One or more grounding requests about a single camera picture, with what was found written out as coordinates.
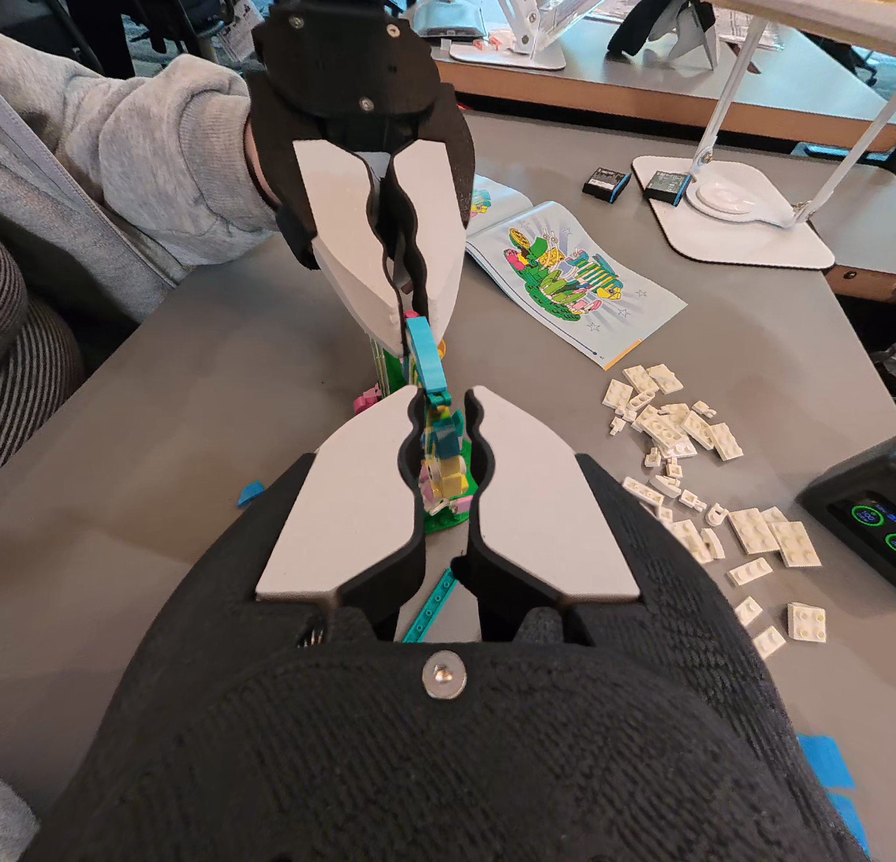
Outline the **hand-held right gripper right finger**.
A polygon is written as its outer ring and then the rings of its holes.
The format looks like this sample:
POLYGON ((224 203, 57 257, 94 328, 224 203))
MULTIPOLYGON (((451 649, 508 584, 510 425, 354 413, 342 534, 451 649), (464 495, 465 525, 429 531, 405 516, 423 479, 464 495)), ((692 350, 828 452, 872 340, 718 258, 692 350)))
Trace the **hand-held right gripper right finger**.
POLYGON ((641 592, 573 449, 486 386, 465 407, 477 492, 464 586, 490 610, 633 602, 641 592))

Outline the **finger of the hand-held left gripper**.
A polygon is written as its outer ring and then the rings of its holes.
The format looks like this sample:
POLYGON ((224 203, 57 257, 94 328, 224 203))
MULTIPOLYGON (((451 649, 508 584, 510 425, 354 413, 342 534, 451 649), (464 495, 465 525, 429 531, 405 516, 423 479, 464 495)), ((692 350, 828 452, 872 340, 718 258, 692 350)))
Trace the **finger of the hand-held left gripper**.
POLYGON ((454 313, 465 255, 467 161, 455 185, 445 143, 417 139, 395 153, 382 179, 382 224, 401 238, 412 308, 442 341, 454 313))
POLYGON ((399 284, 375 231, 367 163, 325 139, 296 139, 293 149, 315 223, 316 262, 366 333, 392 355, 407 355, 399 284))

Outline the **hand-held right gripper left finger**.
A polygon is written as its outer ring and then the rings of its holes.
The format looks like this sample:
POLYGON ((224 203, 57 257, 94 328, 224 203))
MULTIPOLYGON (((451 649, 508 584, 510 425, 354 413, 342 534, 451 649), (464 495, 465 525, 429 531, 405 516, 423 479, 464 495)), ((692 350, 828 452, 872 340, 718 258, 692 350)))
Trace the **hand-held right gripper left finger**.
POLYGON ((318 448, 255 588, 263 601, 396 615, 426 573, 419 489, 427 398, 405 386, 318 448))

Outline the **colourful brick reef model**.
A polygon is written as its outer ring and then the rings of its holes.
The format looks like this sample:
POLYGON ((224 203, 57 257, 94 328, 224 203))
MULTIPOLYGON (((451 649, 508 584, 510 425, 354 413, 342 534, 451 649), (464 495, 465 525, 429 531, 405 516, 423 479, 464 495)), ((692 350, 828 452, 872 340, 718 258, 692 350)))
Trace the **colourful brick reef model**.
POLYGON ((421 437, 422 463, 419 489, 425 511, 425 532, 452 529, 468 520, 476 480, 469 465, 472 445, 465 437, 462 412, 454 408, 442 367, 444 341, 436 341, 429 322, 414 311, 405 315, 409 328, 408 353, 396 358, 371 342, 378 381, 355 398, 354 414, 368 410, 383 398, 409 385, 426 395, 427 408, 421 437))

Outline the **person's left forearm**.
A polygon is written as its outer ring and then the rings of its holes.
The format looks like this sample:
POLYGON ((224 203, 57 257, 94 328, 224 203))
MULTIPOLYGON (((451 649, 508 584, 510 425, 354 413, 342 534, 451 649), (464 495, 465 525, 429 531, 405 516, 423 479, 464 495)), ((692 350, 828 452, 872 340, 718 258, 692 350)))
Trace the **person's left forearm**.
POLYGON ((236 73, 189 54, 154 77, 103 77, 2 36, 2 97, 87 195, 187 269, 277 229, 250 173, 236 73))

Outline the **white desk lamp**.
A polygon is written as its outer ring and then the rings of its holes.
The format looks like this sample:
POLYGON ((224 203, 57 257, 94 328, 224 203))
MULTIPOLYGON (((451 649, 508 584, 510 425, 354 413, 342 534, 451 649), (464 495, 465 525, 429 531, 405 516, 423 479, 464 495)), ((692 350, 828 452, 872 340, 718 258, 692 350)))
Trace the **white desk lamp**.
POLYGON ((655 155, 633 160, 643 185, 656 171, 693 175, 677 207, 648 200, 669 245, 690 259, 822 271, 834 265, 832 250, 812 229, 810 217, 832 196, 849 169, 868 150, 894 114, 885 104, 813 198, 793 206, 766 174, 744 162, 718 160, 714 147, 724 117, 747 71, 767 20, 753 17, 721 98, 691 161, 655 155))
POLYGON ((563 21, 551 0, 495 0, 484 14, 485 34, 471 42, 444 42, 457 62, 504 68, 558 71, 564 54, 556 45, 563 21))

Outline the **grey pouch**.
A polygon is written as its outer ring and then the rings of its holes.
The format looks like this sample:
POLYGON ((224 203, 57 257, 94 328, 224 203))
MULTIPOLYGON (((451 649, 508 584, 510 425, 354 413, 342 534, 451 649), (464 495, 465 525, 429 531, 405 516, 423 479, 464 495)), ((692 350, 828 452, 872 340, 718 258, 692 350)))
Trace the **grey pouch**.
POLYGON ((424 0, 414 11, 412 27, 427 39, 472 42, 486 35, 481 8, 468 0, 424 0))

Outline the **teal long brick strip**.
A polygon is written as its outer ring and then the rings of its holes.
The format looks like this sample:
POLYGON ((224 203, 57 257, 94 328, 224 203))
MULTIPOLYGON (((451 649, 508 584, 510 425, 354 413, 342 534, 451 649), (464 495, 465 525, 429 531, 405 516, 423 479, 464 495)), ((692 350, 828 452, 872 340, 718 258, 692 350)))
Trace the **teal long brick strip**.
POLYGON ((457 580, 454 576, 453 568, 449 566, 442 573, 436 587, 433 588, 408 631, 401 639, 403 644, 419 644, 423 642, 431 625, 438 617, 447 599, 451 596, 456 584, 457 580))

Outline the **black battery with blue stripe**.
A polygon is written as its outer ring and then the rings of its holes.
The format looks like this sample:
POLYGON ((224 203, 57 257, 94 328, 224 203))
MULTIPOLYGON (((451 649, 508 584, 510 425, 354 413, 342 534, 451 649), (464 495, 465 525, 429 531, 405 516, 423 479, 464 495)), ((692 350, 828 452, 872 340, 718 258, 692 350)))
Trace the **black battery with blue stripe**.
POLYGON ((626 188, 633 173, 624 173, 600 167, 584 182, 581 191, 606 203, 613 204, 626 188))
POLYGON ((644 185, 644 198, 677 207, 686 195, 686 189, 693 175, 689 173, 673 173, 656 171, 644 185))

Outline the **brick instruction booklet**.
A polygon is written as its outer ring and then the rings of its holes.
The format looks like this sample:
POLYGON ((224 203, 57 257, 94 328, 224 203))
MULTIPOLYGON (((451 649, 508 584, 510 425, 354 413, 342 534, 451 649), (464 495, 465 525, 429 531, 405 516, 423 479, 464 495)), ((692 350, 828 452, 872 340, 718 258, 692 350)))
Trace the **brick instruction booklet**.
POLYGON ((561 204, 476 174, 466 250, 509 299, 602 369, 686 303, 616 261, 561 204))

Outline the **black office chair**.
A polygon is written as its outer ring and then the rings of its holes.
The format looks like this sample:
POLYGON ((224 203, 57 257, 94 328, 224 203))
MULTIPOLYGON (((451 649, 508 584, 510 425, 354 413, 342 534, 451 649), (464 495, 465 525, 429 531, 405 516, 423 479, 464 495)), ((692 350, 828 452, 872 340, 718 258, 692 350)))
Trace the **black office chair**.
POLYGON ((152 75, 192 53, 241 71, 252 58, 251 30, 271 0, 64 0, 102 71, 152 75))

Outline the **person's grey hoodie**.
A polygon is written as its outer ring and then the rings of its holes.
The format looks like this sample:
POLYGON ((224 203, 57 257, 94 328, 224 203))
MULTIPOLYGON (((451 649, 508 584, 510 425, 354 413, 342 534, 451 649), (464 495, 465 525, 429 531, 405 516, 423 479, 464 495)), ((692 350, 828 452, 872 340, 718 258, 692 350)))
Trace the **person's grey hoodie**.
POLYGON ((176 286, 3 100, 2 240, 62 312, 140 323, 176 286))

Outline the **black power station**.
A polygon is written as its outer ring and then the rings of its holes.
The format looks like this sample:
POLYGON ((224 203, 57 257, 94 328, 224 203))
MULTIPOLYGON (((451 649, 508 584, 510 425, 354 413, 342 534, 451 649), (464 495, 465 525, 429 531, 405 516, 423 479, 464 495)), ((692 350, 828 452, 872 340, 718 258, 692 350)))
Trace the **black power station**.
POLYGON ((833 466, 797 496, 803 510, 895 584, 895 439, 833 466))

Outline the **black device on white stand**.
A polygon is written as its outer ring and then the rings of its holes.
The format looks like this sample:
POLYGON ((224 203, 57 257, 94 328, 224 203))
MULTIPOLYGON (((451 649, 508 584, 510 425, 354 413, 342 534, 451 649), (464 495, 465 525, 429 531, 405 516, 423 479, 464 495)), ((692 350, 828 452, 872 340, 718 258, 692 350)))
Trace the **black device on white stand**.
POLYGON ((608 54, 633 57, 647 42, 675 31, 678 39, 667 59, 677 60, 701 47, 714 70, 719 61, 715 22, 712 4, 703 0, 641 0, 609 40, 608 54))

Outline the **person's striped trousers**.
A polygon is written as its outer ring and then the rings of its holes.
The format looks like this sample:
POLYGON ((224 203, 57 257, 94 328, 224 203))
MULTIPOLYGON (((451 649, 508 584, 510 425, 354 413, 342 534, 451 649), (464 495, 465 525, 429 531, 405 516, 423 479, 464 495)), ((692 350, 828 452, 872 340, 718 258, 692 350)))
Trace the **person's striped trousers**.
POLYGON ((63 319, 28 291, 1 247, 1 464, 81 386, 84 362, 63 319))

